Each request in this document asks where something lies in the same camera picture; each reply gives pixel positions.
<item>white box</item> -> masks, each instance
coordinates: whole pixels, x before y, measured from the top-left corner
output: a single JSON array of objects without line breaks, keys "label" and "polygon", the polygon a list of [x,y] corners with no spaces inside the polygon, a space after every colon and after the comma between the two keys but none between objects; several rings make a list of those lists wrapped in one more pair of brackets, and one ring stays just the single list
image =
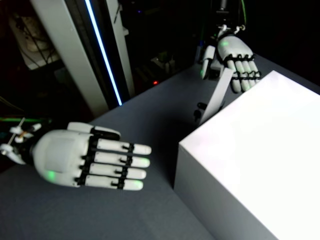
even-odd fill
[{"label": "white box", "polygon": [[320,96],[271,72],[179,143],[174,190],[216,240],[320,240]]}]

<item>white box top surface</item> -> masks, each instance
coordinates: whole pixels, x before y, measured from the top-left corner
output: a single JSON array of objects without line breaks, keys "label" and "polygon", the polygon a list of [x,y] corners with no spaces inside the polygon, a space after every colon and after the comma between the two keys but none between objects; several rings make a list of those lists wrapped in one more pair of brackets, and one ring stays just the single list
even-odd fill
[{"label": "white box top surface", "polygon": [[273,71],[180,144],[279,240],[320,240],[320,95]]}]

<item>light strip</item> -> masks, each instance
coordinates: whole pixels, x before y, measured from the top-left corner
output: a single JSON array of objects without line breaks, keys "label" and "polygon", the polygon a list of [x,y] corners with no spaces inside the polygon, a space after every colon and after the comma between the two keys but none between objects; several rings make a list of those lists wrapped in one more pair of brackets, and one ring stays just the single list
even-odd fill
[{"label": "light strip", "polygon": [[109,74],[110,79],[111,79],[111,83],[112,83],[112,86],[113,86],[113,89],[114,89],[114,93],[116,95],[116,99],[118,100],[119,106],[121,106],[122,105],[122,101],[121,101],[120,96],[119,96],[119,92],[118,92],[118,89],[117,89],[117,85],[116,85],[116,82],[115,82],[114,75],[112,74],[112,71],[111,71],[111,67],[110,67],[110,64],[109,64],[109,61],[108,61],[108,57],[107,57],[107,54],[106,54],[106,50],[105,50],[104,44],[103,44],[101,36],[100,36],[100,32],[99,32],[99,29],[98,29],[98,26],[97,26],[95,15],[94,15],[94,12],[92,11],[90,0],[85,0],[85,4],[86,4],[86,8],[88,9],[88,12],[89,12],[89,15],[90,15],[90,19],[91,19],[91,22],[92,22],[92,25],[93,25],[95,36],[96,36],[96,39],[98,40],[98,43],[99,43],[99,46],[100,46],[100,50],[101,50],[101,53],[102,53],[102,56],[103,56],[103,60],[104,60],[106,69],[108,70],[108,74]]}]

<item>blue light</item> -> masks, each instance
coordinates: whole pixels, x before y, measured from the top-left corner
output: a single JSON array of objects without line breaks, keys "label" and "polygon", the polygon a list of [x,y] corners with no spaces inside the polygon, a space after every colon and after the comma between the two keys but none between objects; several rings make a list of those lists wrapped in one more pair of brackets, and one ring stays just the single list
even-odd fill
[{"label": "blue light", "polygon": [[100,46],[100,50],[101,50],[101,53],[102,53],[102,56],[103,56],[103,60],[104,60],[106,69],[108,70],[108,74],[109,74],[110,79],[111,79],[111,83],[112,83],[112,86],[113,86],[113,89],[114,89],[114,93],[116,95],[116,99],[118,100],[119,106],[121,106],[122,102],[121,102],[121,99],[120,99],[120,96],[119,96],[119,92],[118,92],[118,89],[117,89],[115,78],[114,78],[114,75],[112,74],[112,71],[111,71],[111,67],[110,67],[110,64],[109,64],[109,61],[108,61],[106,50],[105,50],[104,44],[102,42],[102,39],[101,39],[101,36],[100,36],[100,32],[99,32],[99,29],[98,29],[98,26],[97,26],[97,23],[96,23],[95,15],[94,15],[94,12],[92,11],[90,0],[85,0],[85,4],[86,4],[86,8],[88,9],[88,12],[89,12],[89,15],[90,15],[90,19],[91,19],[91,22],[92,22],[92,25],[93,25],[95,36],[96,36],[96,39],[98,40],[98,43],[99,43],[99,46]]}]

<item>gray table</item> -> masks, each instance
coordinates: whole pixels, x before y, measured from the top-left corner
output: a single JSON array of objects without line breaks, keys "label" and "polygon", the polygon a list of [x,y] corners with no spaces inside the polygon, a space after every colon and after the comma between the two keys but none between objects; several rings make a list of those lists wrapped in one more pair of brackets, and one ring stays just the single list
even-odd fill
[{"label": "gray table", "polygon": [[[279,73],[319,93],[319,87],[262,58],[263,74]],[[194,65],[92,123],[122,133],[122,140],[152,146],[142,191],[69,188],[42,180],[30,166],[0,174],[1,240],[212,240],[173,191],[178,142],[197,124],[198,102],[208,102],[216,81],[200,79]],[[237,97],[229,89],[225,104]]]}]

